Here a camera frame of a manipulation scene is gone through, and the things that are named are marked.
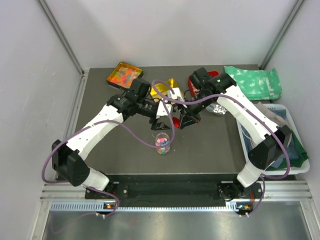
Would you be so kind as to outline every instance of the clear jar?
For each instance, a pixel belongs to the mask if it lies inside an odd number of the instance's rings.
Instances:
[[[161,147],[169,143],[169,141],[170,138],[165,132],[160,132],[155,136],[155,145],[159,146],[159,148],[156,148],[158,154],[165,155],[170,151],[170,145],[167,147]]]

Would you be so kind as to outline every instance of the red object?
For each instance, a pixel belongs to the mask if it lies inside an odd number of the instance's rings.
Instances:
[[[173,118],[172,118],[172,121],[173,121],[173,125],[174,125],[177,129],[179,129],[179,128],[180,128],[180,119],[177,118],[177,117],[173,117]]]
[[[219,72],[217,71],[208,71],[208,74],[212,77],[216,77],[219,75]],[[190,89],[190,94],[191,94],[191,97],[194,97],[196,95],[196,87],[192,84],[190,78],[188,78],[188,87]]]

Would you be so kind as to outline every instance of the metal corner post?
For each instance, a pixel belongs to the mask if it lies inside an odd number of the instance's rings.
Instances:
[[[273,55],[277,51],[280,43],[282,42],[283,38],[285,37],[287,31],[289,30],[290,26],[292,25],[294,19],[296,18],[298,12],[302,8],[302,6],[303,6],[305,1],[306,0],[297,0],[295,2],[295,4],[294,4],[292,10],[290,11],[287,19],[285,20],[284,24],[282,25],[281,30],[279,31],[278,35],[276,36],[275,40],[273,41],[268,53],[264,57],[261,65],[259,67],[261,70],[266,69],[268,63],[270,62],[271,58],[273,57]]]
[[[48,22],[52,26],[53,30],[55,31],[56,35],[58,36],[61,44],[63,45],[64,49],[66,50],[67,54],[69,55],[71,61],[73,62],[75,68],[78,70],[80,74],[84,74],[84,70],[81,67],[78,59],[76,58],[75,53],[71,49],[64,33],[62,32],[61,28],[59,27],[54,15],[52,14],[48,4],[46,3],[46,0],[36,0],[36,2],[39,4],[40,8],[43,10],[44,15],[46,16]]]

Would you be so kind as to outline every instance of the folded cloth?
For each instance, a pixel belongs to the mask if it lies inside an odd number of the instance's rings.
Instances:
[[[272,111],[276,115],[282,117],[284,121],[287,120],[287,111],[285,109],[284,110],[270,110],[270,111]],[[275,121],[275,118],[272,118],[271,120],[273,122],[276,122],[280,126],[283,125],[283,123],[285,123],[283,121],[277,122],[277,121]],[[241,128],[242,128],[242,134],[244,135],[245,147],[246,147],[247,152],[249,152],[253,149],[252,141],[251,141],[250,135],[247,132],[247,130],[243,126],[241,126]],[[303,148],[303,146],[301,145],[301,143],[299,142],[299,140],[297,139],[297,137],[293,131],[291,131],[291,135],[292,135],[292,138],[291,138],[289,146],[286,148],[286,151],[287,151],[289,159],[290,159],[291,167],[300,168],[302,166],[302,164],[304,163],[304,161],[307,160],[309,157],[308,157],[306,150]],[[273,170],[284,169],[286,167],[287,167],[286,158],[285,158],[285,155],[282,154],[270,167],[268,167],[267,170],[273,171]]]
[[[243,70],[225,66],[229,74],[249,100],[274,100],[281,97],[282,88],[276,69]]]

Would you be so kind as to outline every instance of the gray wall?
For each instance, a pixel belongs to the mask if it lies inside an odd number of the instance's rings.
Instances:
[[[320,211],[320,1],[307,0],[268,65],[275,67],[288,107],[309,154],[304,175]]]
[[[0,32],[0,239],[22,240],[35,222],[41,169],[65,132],[80,76],[35,0],[2,1]]]
[[[84,68],[261,63],[295,0],[47,0]]]

